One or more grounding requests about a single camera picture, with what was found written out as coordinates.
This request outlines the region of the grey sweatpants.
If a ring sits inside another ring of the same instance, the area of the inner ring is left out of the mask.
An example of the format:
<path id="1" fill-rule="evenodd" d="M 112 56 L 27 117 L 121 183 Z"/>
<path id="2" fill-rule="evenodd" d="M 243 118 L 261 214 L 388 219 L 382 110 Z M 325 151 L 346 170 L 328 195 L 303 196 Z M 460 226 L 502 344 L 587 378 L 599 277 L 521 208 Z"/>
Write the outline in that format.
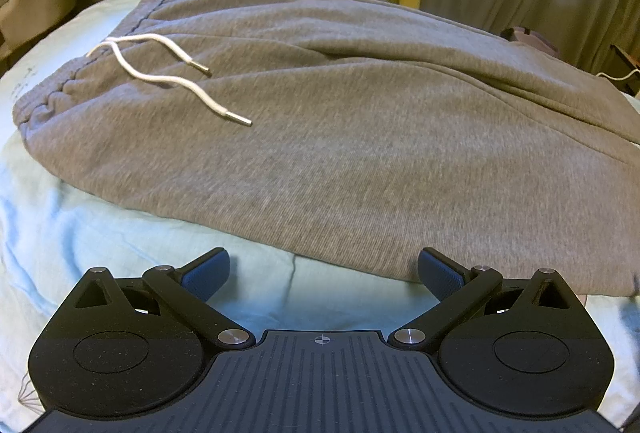
<path id="1" fill-rule="evenodd" d="M 141 0 L 13 120 L 128 209 L 384 277 L 425 247 L 582 294 L 639 283 L 639 115 L 529 46 L 375 0 Z"/>

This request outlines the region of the light blue mushroom bedsheet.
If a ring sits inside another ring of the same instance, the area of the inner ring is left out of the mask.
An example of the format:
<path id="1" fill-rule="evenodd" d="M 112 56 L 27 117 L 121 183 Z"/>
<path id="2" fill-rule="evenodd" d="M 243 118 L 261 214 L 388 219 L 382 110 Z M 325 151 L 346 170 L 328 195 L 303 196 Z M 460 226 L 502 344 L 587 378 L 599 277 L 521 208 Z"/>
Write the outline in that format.
<path id="1" fill-rule="evenodd" d="M 17 100 L 70 60 L 125 45 L 117 26 L 141 0 L 105 0 L 52 32 L 1 80 L 1 425 L 27 427 L 21 397 L 38 335 L 88 269 L 117 278 L 181 266 L 217 247 L 230 277 L 207 301 L 260 335 L 268 329 L 390 332 L 436 299 L 416 274 L 396 279 L 303 257 L 183 219 L 113 204 L 50 173 L 26 150 Z M 639 284 L 631 295 L 584 294 L 615 349 L 616 375 L 639 370 Z"/>

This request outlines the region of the dark bedside object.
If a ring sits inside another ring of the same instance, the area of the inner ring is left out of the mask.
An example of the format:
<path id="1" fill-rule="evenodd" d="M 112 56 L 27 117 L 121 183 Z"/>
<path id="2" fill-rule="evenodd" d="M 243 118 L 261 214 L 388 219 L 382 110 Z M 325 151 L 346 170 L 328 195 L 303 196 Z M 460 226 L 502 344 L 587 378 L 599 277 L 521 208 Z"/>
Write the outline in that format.
<path id="1" fill-rule="evenodd" d="M 509 27 L 500 32 L 500 37 L 510 42 L 520 42 L 546 53 L 552 57 L 559 57 L 559 50 L 539 32 L 526 27 Z"/>

